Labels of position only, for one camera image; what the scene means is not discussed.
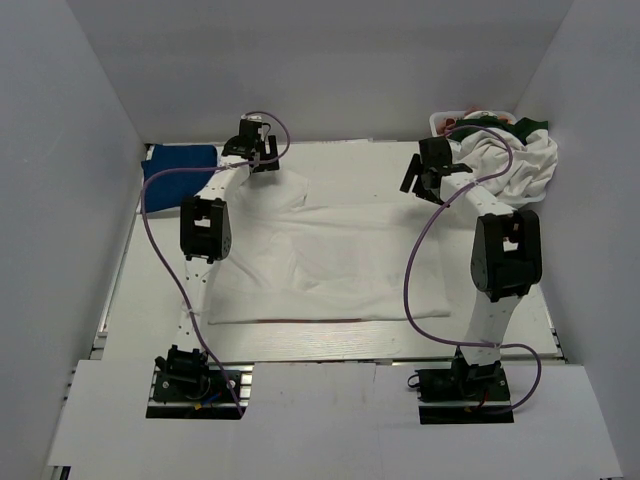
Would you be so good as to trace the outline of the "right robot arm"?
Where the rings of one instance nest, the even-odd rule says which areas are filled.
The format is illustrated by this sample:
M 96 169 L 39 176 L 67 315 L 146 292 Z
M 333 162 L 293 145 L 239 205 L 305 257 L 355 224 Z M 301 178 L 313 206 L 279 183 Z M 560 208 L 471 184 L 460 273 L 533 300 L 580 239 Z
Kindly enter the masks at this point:
M 456 342 L 453 390 L 472 399 L 484 391 L 498 368 L 500 347 L 521 299 L 542 277 L 540 220 L 494 196 L 465 164 L 455 164 L 448 140 L 419 142 L 400 190 L 449 208 L 475 226 L 470 274 L 477 290 L 469 327 Z

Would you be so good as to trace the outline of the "dark green t shirt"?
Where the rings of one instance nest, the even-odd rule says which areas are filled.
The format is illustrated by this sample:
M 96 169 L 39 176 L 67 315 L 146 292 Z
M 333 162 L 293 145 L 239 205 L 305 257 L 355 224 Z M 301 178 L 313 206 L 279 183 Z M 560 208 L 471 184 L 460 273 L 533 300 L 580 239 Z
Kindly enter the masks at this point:
M 483 115 L 477 118 L 465 118 L 456 120 L 452 129 L 447 134 L 449 140 L 462 142 L 466 137 L 477 132 L 477 127 L 490 129 L 498 129 L 508 132 L 516 137 L 522 144 L 528 143 L 527 137 L 537 130 L 548 130 L 549 123 L 547 121 L 535 121 L 528 117 L 524 117 L 515 123 L 501 117 Z

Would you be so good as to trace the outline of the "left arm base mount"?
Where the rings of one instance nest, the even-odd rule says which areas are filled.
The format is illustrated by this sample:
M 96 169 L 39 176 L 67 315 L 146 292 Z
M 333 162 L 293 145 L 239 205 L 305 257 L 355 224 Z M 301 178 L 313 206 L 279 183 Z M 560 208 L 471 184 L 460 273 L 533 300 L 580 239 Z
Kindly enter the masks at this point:
M 251 394 L 252 369 L 221 373 L 208 355 L 172 346 L 155 359 L 148 419 L 239 420 Z

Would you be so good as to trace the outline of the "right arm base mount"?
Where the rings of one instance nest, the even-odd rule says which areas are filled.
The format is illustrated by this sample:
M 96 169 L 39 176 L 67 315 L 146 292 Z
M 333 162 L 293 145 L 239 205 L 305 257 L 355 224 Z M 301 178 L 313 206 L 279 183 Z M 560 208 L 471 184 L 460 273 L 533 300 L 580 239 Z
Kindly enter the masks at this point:
M 493 379 L 459 386 L 450 369 L 416 370 L 407 386 L 418 394 L 421 425 L 512 424 L 511 395 L 503 368 Z

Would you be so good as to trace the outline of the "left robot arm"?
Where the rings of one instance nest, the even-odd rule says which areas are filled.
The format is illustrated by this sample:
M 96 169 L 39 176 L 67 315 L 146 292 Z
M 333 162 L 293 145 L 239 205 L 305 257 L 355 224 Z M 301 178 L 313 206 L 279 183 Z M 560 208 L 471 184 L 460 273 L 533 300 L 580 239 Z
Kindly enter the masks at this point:
M 194 196 L 180 206 L 180 248 L 185 258 L 183 288 L 189 301 L 183 304 L 174 343 L 183 351 L 203 351 L 205 316 L 221 262 L 231 251 L 229 206 L 252 174 L 279 168 L 276 137 L 259 112 L 241 117 L 239 132 L 223 146 L 222 168 Z

